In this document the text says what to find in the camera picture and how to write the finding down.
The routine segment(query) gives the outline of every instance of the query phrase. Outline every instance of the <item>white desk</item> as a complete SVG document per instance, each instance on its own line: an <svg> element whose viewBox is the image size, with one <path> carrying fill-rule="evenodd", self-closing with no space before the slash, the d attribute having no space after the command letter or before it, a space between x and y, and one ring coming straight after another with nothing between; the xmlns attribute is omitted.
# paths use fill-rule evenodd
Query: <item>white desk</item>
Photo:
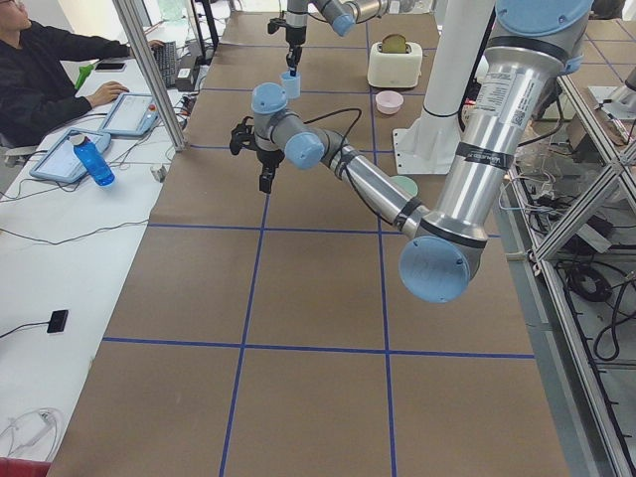
<svg viewBox="0 0 636 477"><path fill-rule="evenodd" d="M133 60L124 72L93 73L79 94L90 94L107 80L118 80L133 92L148 92ZM169 91L175 104L182 93ZM95 112L107 112L102 106ZM80 118L72 126L97 129L103 117ZM69 126L47 136L40 149L51 146ZM104 154L113 161L133 148L136 139L114 139ZM29 237L58 241L126 222L141 222L161 190L150 164L167 163L174 150L165 128L134 149L122 167L114 167L115 182L100 188L91 178L75 192L60 189L15 202L0 202L0 228ZM18 195L21 181L30 179L31 160L7 195ZM21 197L56 189L50 183L25 182ZM80 396L91 360L99 346L145 225L96 234L61 245L34 243L0 233L0 263L5 279L0 288L0 334L30 322L48 321L51 312L69 309L64 333L49 335L46 326L18 331L0 340L0 432L10 418L40 407L54 407L64 417L62 435ZM52 442L19 457L44 460ZM0 456L8 443L0 441Z"/></svg>

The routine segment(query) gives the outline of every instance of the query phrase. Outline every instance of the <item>tablet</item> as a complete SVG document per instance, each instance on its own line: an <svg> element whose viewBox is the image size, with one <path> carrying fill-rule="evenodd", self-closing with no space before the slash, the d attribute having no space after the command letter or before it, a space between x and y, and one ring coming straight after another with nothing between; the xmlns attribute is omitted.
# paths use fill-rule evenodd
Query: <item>tablet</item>
<svg viewBox="0 0 636 477"><path fill-rule="evenodd" d="M99 130L113 136L138 137L152 127L158 117L150 94L120 94Z"/></svg>
<svg viewBox="0 0 636 477"><path fill-rule="evenodd" d="M87 131L85 129L69 129L56 142L45 156L33 166L29 174L38 179L46 179L65 184L75 182L86 173L86 169L76 156L69 137L74 134L85 134L95 145L97 151L103 153L110 144L110 134L101 131Z"/></svg>

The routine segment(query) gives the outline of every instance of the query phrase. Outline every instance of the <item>blue bottle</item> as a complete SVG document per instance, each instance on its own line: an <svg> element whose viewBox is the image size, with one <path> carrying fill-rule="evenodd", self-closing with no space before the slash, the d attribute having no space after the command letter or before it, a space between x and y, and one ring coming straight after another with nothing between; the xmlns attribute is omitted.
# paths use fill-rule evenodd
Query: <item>blue bottle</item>
<svg viewBox="0 0 636 477"><path fill-rule="evenodd" d="M99 186L107 186L115 180L110 167L90 139L84 134L74 134L69 141L73 145L76 156Z"/></svg>

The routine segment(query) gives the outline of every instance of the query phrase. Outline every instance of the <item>person's arm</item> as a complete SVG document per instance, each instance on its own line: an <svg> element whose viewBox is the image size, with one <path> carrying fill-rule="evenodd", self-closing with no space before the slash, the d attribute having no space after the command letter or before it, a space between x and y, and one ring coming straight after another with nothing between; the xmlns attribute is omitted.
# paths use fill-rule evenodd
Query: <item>person's arm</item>
<svg viewBox="0 0 636 477"><path fill-rule="evenodd" d="M102 37L75 35L55 27L43 27L34 23L34 33L47 42L58 60L81 62L130 56L130 49L117 41Z"/></svg>
<svg viewBox="0 0 636 477"><path fill-rule="evenodd" d="M41 92L24 86L24 73L9 62L0 61L0 73L0 114L38 137L91 110L85 97L47 101Z"/></svg>

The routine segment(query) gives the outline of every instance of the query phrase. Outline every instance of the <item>white bowl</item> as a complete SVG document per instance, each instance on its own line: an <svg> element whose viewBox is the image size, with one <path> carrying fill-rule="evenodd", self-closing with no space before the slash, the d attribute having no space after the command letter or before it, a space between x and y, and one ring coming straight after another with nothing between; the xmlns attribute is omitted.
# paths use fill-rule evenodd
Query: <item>white bowl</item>
<svg viewBox="0 0 636 477"><path fill-rule="evenodd" d="M384 114L397 113L403 103L404 98L397 91L387 89L376 94L376 107Z"/></svg>

